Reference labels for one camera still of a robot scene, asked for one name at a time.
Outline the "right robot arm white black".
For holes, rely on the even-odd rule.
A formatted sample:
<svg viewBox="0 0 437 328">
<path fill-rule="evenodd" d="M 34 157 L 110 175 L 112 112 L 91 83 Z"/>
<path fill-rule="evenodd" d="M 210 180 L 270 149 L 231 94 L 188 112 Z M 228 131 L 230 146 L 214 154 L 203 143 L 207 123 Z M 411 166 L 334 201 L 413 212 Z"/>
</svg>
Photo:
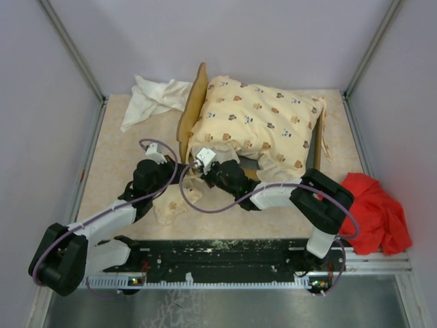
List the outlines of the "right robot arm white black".
<svg viewBox="0 0 437 328">
<path fill-rule="evenodd" d="M 354 203 L 350 191 L 314 168 L 293 181 L 260 182 L 247 177 L 235 160 L 215 161 L 201 166 L 201 178 L 247 211 L 298 209 L 313 226 L 303 255 L 307 261 L 325 259 Z"/>
</svg>

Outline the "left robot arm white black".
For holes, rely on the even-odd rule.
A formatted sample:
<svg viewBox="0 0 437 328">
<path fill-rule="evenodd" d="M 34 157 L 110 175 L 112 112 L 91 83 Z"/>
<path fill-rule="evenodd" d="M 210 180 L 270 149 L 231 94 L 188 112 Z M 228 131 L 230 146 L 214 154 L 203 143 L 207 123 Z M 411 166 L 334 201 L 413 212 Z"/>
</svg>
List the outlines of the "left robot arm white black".
<svg viewBox="0 0 437 328">
<path fill-rule="evenodd" d="M 123 236 L 107 237 L 143 218 L 154 196 L 179 181 L 182 169 L 170 158 L 164 163 L 142 160 L 132 181 L 108 208 L 81 222 L 47 227 L 29 265 L 33 282 L 68 296 L 90 276 L 137 259 L 136 242 Z"/>
</svg>

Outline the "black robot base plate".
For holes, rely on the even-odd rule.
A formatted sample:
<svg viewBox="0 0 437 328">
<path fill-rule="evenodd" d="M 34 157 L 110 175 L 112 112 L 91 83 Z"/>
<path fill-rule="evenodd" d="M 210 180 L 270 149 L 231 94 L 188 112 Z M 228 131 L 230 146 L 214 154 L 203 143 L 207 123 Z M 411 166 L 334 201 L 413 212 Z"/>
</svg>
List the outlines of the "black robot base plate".
<svg viewBox="0 0 437 328">
<path fill-rule="evenodd" d="M 292 282 L 312 273 L 338 272 L 344 263 L 338 246 L 325 259 L 303 258 L 306 239 L 139 241 L 132 260 L 106 273 L 144 273 L 149 283 Z"/>
</svg>

